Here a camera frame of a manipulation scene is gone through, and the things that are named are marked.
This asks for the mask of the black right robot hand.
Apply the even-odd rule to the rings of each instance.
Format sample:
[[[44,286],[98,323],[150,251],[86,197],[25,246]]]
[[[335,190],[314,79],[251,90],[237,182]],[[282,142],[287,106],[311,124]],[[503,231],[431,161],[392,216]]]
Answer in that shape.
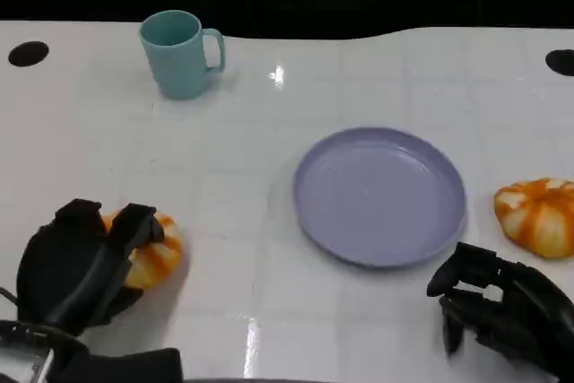
[[[573,380],[573,302],[534,267],[459,242],[431,277],[427,295],[439,299],[447,355],[469,330],[509,360],[533,364],[560,382]]]

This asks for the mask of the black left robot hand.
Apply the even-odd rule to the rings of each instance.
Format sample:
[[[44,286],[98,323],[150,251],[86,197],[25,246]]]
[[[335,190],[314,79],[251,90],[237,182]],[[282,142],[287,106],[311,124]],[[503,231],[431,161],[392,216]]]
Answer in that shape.
[[[30,238],[16,277],[20,321],[78,336],[142,298],[144,288],[127,281],[130,256],[164,240],[156,210],[129,204],[107,226],[100,208],[76,198]]]

